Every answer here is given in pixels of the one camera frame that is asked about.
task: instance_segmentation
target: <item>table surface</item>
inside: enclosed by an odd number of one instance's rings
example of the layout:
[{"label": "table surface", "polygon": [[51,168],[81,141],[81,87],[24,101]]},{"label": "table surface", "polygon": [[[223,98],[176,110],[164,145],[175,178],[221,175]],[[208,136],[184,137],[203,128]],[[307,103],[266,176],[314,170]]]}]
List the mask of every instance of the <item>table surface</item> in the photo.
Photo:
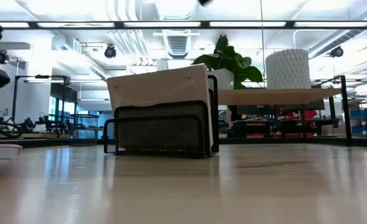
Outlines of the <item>table surface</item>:
[{"label": "table surface", "polygon": [[341,93],[339,88],[219,90],[219,105],[307,105]]}]

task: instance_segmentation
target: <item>white tray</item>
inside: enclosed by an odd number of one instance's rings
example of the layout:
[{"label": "white tray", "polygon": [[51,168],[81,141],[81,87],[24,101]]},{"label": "white tray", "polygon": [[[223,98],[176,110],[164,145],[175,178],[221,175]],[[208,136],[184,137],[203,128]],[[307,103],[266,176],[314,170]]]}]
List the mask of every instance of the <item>white tray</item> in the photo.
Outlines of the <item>white tray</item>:
[{"label": "white tray", "polygon": [[0,159],[13,159],[22,151],[22,146],[15,144],[0,144]]}]

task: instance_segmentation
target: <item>green leaves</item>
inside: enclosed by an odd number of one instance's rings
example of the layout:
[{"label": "green leaves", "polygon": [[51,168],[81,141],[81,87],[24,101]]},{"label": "green leaves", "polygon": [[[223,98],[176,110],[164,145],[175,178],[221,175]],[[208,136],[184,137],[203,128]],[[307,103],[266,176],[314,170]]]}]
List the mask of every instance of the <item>green leaves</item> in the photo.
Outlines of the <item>green leaves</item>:
[{"label": "green leaves", "polygon": [[235,90],[245,88],[241,82],[247,79],[252,82],[262,82],[262,73],[258,68],[251,66],[251,58],[242,57],[239,53],[236,53],[235,48],[228,45],[226,36],[220,36],[214,53],[202,55],[196,58],[192,64],[204,63],[209,70],[228,69],[235,75]]}]

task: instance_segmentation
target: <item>envelope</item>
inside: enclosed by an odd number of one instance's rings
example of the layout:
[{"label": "envelope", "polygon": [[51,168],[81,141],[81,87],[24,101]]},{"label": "envelope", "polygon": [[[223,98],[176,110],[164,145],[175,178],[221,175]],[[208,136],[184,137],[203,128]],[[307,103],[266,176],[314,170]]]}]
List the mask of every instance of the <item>envelope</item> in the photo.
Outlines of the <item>envelope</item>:
[{"label": "envelope", "polygon": [[112,110],[122,106],[201,100],[208,107],[210,146],[213,145],[207,67],[194,65],[107,79]]}]

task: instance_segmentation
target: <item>white textured vase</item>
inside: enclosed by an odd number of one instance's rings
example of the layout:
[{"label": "white textured vase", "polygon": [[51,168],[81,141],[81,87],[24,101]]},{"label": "white textured vase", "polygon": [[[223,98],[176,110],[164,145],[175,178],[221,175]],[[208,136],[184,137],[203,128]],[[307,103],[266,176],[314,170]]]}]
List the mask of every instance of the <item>white textured vase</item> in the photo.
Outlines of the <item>white textured vase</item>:
[{"label": "white textured vase", "polygon": [[216,77],[219,90],[233,90],[234,75],[231,71],[224,68],[209,71],[207,72],[207,75],[213,75]]},{"label": "white textured vase", "polygon": [[308,52],[289,49],[266,58],[268,89],[310,88]]}]

